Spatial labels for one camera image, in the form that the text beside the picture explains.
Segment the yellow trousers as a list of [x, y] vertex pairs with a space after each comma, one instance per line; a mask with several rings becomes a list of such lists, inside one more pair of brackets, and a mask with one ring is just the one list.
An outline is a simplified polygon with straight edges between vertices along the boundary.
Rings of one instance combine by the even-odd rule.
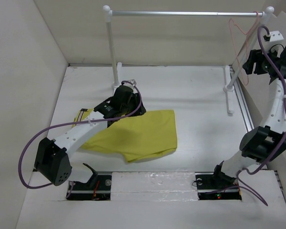
[[122, 119], [95, 134], [81, 148], [119, 153], [128, 163], [168, 155], [177, 149], [175, 112], [147, 111]]

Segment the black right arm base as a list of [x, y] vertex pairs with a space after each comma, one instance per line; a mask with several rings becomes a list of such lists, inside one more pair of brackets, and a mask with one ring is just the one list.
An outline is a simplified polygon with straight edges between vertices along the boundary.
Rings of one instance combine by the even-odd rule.
[[197, 189], [198, 200], [242, 200], [234, 182], [215, 180], [211, 173], [195, 173], [192, 186]]

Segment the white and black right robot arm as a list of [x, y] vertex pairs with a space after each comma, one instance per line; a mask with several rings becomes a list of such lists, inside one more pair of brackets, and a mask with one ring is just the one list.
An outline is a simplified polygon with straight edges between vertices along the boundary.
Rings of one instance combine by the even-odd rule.
[[263, 167], [286, 150], [286, 45], [281, 54], [252, 50], [243, 69], [270, 75], [266, 114], [258, 127], [244, 135], [239, 151], [215, 167], [211, 182], [217, 188], [232, 185], [238, 171], [255, 163]]

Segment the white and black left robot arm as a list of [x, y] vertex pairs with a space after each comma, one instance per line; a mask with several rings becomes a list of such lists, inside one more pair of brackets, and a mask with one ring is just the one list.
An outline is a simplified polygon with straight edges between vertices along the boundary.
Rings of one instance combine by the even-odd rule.
[[97, 105], [82, 121], [72, 123], [66, 133], [40, 141], [34, 168], [47, 178], [50, 184], [60, 186], [66, 181], [79, 182], [92, 189], [97, 182], [97, 172], [88, 164], [72, 166], [73, 154], [95, 134], [113, 123], [146, 112], [142, 97], [134, 83], [123, 81], [113, 96]]

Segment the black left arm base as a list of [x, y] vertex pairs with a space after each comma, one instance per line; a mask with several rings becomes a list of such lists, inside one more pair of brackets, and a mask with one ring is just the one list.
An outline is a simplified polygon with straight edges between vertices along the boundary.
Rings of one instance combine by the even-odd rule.
[[112, 173], [100, 173], [91, 187], [75, 182], [71, 194], [71, 183], [67, 189], [67, 200], [72, 201], [106, 201], [111, 198]]

